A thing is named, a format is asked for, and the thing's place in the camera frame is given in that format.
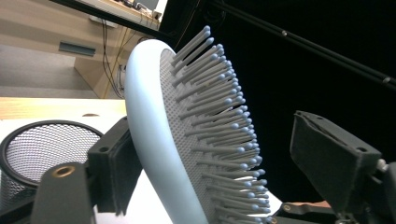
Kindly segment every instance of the white hairbrush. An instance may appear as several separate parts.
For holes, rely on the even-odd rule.
[[[162,41],[134,48],[128,121],[148,178],[174,223],[264,223],[266,181],[256,135],[222,45],[206,26],[178,54]]]

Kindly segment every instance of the wire mesh bin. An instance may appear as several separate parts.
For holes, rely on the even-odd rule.
[[[41,176],[52,166],[85,162],[87,151],[103,134],[68,120],[25,125],[0,145],[0,210],[35,195]]]

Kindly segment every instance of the white surface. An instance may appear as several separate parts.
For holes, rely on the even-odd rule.
[[[102,133],[106,133],[121,117],[90,117],[90,118],[62,118],[87,124]],[[0,120],[0,141],[14,130],[23,125],[45,119],[3,119]],[[134,194],[129,203],[126,216],[116,217],[109,213],[96,213],[98,224],[135,224],[135,223],[162,223],[171,224],[163,204],[151,186],[145,172],[140,175]]]
[[[158,5],[155,8],[155,11],[161,12],[162,14],[165,12],[166,4],[168,3],[168,0],[160,0],[158,1]],[[160,17],[159,21],[163,21],[163,15]]]

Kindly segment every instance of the wire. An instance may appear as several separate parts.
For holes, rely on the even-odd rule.
[[[121,81],[121,74],[122,74],[122,65],[120,64],[119,65],[119,72],[118,72],[118,79],[119,79],[118,84],[120,85],[119,89],[121,89],[123,91],[124,87],[123,87],[122,81]]]
[[[140,44],[141,42],[145,41],[145,40],[149,40],[149,38],[147,36],[142,36],[137,40],[137,44]]]
[[[116,63],[117,63],[118,65],[120,65],[119,57],[120,57],[120,55],[122,54],[123,48],[124,48],[125,45],[128,44],[128,42],[136,35],[136,33],[137,33],[137,31],[135,30],[134,33],[128,38],[128,40],[125,41],[125,43],[123,42],[124,38],[122,39],[121,45],[120,45],[120,48],[119,48],[119,52],[117,53],[117,56],[116,56]]]
[[[187,31],[187,29],[188,29],[188,27],[190,26],[190,23],[191,23],[191,21],[192,21],[192,17],[194,17],[195,11],[197,10],[197,8],[198,8],[200,2],[201,2],[201,0],[198,0],[196,6],[194,7],[194,9],[193,9],[193,11],[192,11],[192,15],[191,15],[191,17],[190,17],[190,19],[189,19],[187,25],[185,26],[186,28],[184,29],[183,33],[181,34],[180,38],[178,39],[177,43],[175,44],[174,49],[177,48],[177,46],[180,44],[181,39],[184,37],[184,34],[186,34],[186,31]]]
[[[140,14],[140,22],[139,22],[139,24],[141,24],[142,20],[143,20],[143,13],[139,13],[139,14]]]
[[[116,88],[116,83],[113,79],[113,73],[110,69],[110,63],[108,62],[107,54],[106,54],[106,46],[107,46],[107,25],[106,21],[102,20],[102,30],[103,30],[103,58],[102,58],[102,66],[103,69],[105,70],[106,77],[108,81],[111,84],[111,87],[113,88],[113,91],[117,94],[118,97],[121,99],[123,96],[120,94],[119,90]]]
[[[227,12],[213,7],[208,8],[204,13],[204,19],[211,27],[211,31],[213,31],[213,33],[215,33],[221,27],[221,25],[225,21],[226,16]]]

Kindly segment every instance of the black cable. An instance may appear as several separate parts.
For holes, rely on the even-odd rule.
[[[181,39],[184,37],[184,34],[186,34],[187,29],[190,27],[190,23],[192,21],[192,17],[194,16],[195,11],[198,9],[198,6],[199,6],[200,2],[201,2],[201,0],[198,0],[196,6],[193,7],[193,11],[191,13],[190,19],[189,19],[187,25],[185,26],[181,36],[178,38],[178,41],[176,42],[176,44],[174,46],[174,49],[176,49],[178,47],[178,45],[180,44]]]
[[[341,65],[354,73],[367,77],[381,85],[386,86],[387,88],[396,91],[396,79],[388,76],[386,74],[383,74],[381,72],[378,72],[364,64],[355,62],[341,54],[338,54],[334,51],[331,51],[329,49],[325,49],[322,46],[315,44],[309,40],[306,40],[298,35],[294,35],[293,33],[287,32],[280,27],[277,27],[267,21],[263,21],[253,15],[250,15],[246,13],[245,11],[240,10],[239,8],[229,6],[227,4],[224,4],[224,2],[220,2],[219,0],[217,1],[211,1],[209,2],[214,7],[218,7],[221,10],[227,11],[228,13],[234,15],[235,17],[242,19],[246,22],[249,22],[266,32],[281,36],[285,40],[288,40],[289,42],[295,44],[296,46],[299,46],[301,48],[307,49],[318,56],[321,56],[333,63],[336,63],[338,65]]]
[[[226,16],[227,12],[216,7],[209,7],[204,13],[204,19],[211,27],[211,31],[213,33],[215,33],[221,27],[221,25],[225,21]]]
[[[127,40],[125,43],[122,43],[122,44],[121,44],[120,49],[119,49],[119,52],[117,53],[117,57],[116,57],[116,62],[117,62],[118,65],[120,65],[120,64],[119,64],[119,57],[120,57],[120,55],[121,55],[121,53],[122,53],[122,51],[123,51],[123,48],[124,48],[125,45],[128,44],[128,42],[136,35],[136,33],[137,33],[137,31],[135,30],[134,33],[128,38],[128,40]]]
[[[118,97],[123,98],[120,95],[120,93],[118,92],[118,90],[116,90],[115,81],[113,79],[113,73],[111,72],[110,65],[109,65],[108,58],[107,58],[107,54],[106,54],[107,27],[106,27],[106,21],[105,20],[102,20],[102,30],[103,30],[102,33],[103,33],[103,50],[104,50],[103,58],[102,58],[102,66],[103,66],[103,68],[105,70],[106,77],[107,77],[108,81],[110,82],[111,87],[113,88],[113,91],[117,94]]]
[[[137,44],[140,44],[141,42],[148,40],[149,38],[147,36],[142,36],[137,40]]]
[[[120,66],[119,66],[119,71],[120,71],[120,74],[119,74],[119,84],[120,84],[121,90],[123,91],[123,90],[124,90],[124,87],[123,87],[122,82],[121,82],[121,74],[122,74],[122,65],[121,65],[121,64],[120,64]]]
[[[122,37],[121,46],[119,48],[119,52],[117,52],[116,62],[118,61],[120,54],[122,53],[123,47],[128,43],[129,40],[131,40],[131,37],[130,37],[125,43],[123,43],[127,32],[128,32],[128,29],[125,30],[124,36]]]

